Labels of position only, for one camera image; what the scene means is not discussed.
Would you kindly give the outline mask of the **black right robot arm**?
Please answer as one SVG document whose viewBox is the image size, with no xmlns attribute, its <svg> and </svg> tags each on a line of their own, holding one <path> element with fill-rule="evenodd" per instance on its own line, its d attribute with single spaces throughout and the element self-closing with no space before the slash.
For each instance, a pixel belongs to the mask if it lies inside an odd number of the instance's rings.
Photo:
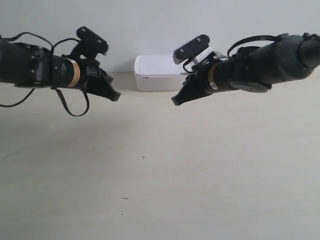
<svg viewBox="0 0 320 240">
<path fill-rule="evenodd" d="M 201 34 L 177 48 L 172 58 L 176 65 L 192 65 L 171 98 L 180 106 L 216 93 L 266 93 L 275 84 L 306 79 L 320 65 L 320 36 L 250 36 L 221 54 L 210 47 L 209 36 Z"/>
</svg>

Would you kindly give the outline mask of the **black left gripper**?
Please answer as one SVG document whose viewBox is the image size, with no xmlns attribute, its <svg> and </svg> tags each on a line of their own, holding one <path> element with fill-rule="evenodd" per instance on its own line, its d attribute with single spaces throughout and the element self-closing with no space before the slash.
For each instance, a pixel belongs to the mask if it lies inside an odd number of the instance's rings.
<svg viewBox="0 0 320 240">
<path fill-rule="evenodd" d="M 61 87 L 77 89 L 87 94 L 117 102 L 121 93 L 112 86 L 113 77 L 100 68 L 94 58 L 82 58 L 72 54 L 61 56 Z"/>
</svg>

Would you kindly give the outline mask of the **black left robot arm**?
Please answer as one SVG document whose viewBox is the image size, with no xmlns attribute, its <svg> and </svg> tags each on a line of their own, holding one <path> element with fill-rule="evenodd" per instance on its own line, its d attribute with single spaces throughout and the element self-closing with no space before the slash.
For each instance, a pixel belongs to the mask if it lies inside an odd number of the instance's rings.
<svg viewBox="0 0 320 240">
<path fill-rule="evenodd" d="M 0 42 L 0 81 L 17 88 L 77 89 L 116 102 L 120 92 L 97 60 L 53 55 L 41 46 Z"/>
</svg>

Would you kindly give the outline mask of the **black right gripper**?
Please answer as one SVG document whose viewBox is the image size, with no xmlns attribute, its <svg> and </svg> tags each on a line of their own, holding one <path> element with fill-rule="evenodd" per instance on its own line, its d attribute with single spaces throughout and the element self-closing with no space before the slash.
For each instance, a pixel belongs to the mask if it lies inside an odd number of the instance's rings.
<svg viewBox="0 0 320 240">
<path fill-rule="evenodd" d="M 209 70 L 215 64 L 214 58 L 205 58 L 196 64 L 191 60 L 187 60 L 183 67 L 187 68 L 188 75 L 182 84 L 179 92 L 171 98 L 175 106 L 180 106 L 186 102 L 194 101 L 200 98 L 208 97 L 215 93 L 214 88 L 209 82 Z"/>
</svg>

